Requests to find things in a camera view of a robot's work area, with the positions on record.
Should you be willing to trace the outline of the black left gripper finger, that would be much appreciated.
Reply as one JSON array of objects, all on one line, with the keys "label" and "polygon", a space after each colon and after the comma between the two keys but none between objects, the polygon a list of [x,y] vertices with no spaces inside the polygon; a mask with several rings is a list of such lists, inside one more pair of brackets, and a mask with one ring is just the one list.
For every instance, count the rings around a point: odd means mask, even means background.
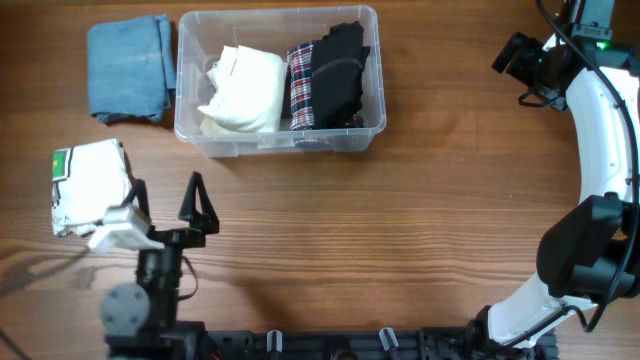
[{"label": "black left gripper finger", "polygon": [[121,202],[122,206],[133,205],[137,202],[136,207],[147,217],[150,217],[148,195],[145,181],[137,179],[132,185],[131,190]]},{"label": "black left gripper finger", "polygon": [[190,177],[178,218],[203,234],[219,233],[219,219],[199,172]]}]

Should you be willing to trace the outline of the cream cloth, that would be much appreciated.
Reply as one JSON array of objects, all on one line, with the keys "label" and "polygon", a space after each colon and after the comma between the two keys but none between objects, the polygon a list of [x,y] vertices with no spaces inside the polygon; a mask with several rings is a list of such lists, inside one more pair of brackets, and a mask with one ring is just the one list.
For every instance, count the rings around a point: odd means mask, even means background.
[{"label": "cream cloth", "polygon": [[206,72],[215,93],[198,107],[205,135],[273,133],[280,128],[287,63],[246,46],[223,48]]}]

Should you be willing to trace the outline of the black cloth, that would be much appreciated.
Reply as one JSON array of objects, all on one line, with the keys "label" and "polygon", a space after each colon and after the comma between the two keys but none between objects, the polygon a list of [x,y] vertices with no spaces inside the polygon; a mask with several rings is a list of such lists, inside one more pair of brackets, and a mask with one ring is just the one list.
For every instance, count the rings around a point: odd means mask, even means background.
[{"label": "black cloth", "polygon": [[362,108],[362,75],[370,48],[358,21],[341,23],[314,42],[311,57],[313,128],[342,128]]}]

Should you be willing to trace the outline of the red navy plaid cloth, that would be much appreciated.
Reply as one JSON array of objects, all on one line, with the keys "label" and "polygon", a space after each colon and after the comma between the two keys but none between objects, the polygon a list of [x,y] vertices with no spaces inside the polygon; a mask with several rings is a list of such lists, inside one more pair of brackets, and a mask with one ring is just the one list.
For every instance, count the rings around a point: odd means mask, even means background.
[{"label": "red navy plaid cloth", "polygon": [[287,80],[285,100],[289,104],[291,131],[324,130],[331,128],[364,128],[366,121],[362,112],[338,125],[316,123],[312,107],[312,51],[314,42],[306,42],[287,52]]}]

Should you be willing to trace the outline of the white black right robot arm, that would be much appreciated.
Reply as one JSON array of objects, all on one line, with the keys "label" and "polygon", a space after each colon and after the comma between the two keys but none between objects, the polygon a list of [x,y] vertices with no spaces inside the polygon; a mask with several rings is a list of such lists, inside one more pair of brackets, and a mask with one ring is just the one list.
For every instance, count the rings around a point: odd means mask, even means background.
[{"label": "white black right robot arm", "polygon": [[639,56],[615,43],[610,1],[567,1],[552,36],[515,33],[493,67],[526,86],[519,104],[569,112],[576,129],[578,205],[550,228],[535,273],[468,325],[465,349],[521,356],[566,319],[595,329],[608,305],[639,293]]}]

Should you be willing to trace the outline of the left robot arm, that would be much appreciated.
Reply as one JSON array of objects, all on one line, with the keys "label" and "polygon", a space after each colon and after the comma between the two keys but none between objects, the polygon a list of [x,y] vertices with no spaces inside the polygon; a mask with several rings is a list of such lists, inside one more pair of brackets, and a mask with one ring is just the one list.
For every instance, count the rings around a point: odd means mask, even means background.
[{"label": "left robot arm", "polygon": [[138,253],[136,279],[109,290],[101,303],[110,359],[222,357],[202,321],[177,319],[179,303],[195,295],[179,293],[182,267],[194,270],[183,252],[205,247],[206,237],[220,230],[198,172],[191,175],[179,219],[187,225],[156,229],[146,185],[139,180],[120,205],[107,208],[90,239],[89,247],[95,252],[123,249]]}]

